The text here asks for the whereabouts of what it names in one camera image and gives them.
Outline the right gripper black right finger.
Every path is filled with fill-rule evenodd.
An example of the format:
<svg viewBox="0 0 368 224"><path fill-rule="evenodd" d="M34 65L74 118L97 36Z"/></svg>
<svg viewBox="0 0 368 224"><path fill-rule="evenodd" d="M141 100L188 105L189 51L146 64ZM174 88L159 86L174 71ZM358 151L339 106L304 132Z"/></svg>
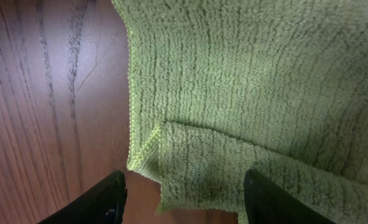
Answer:
<svg viewBox="0 0 368 224"><path fill-rule="evenodd" d="M245 174L244 202L249 223L334 224L254 169Z"/></svg>

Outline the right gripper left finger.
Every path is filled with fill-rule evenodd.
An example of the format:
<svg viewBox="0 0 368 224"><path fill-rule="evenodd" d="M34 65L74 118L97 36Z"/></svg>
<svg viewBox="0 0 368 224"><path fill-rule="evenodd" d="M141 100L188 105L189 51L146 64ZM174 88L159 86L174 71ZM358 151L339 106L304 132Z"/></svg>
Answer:
<svg viewBox="0 0 368 224"><path fill-rule="evenodd" d="M124 173L116 170L40 224L121 224L127 199Z"/></svg>

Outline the green microfiber cloth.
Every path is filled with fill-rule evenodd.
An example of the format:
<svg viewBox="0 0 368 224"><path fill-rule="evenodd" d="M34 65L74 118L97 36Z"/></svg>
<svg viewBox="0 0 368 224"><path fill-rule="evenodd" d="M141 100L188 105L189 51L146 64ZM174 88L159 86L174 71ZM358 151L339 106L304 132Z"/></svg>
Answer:
<svg viewBox="0 0 368 224"><path fill-rule="evenodd" d="M129 170L159 211L237 212L256 169L336 223L368 223L368 0L119 0Z"/></svg>

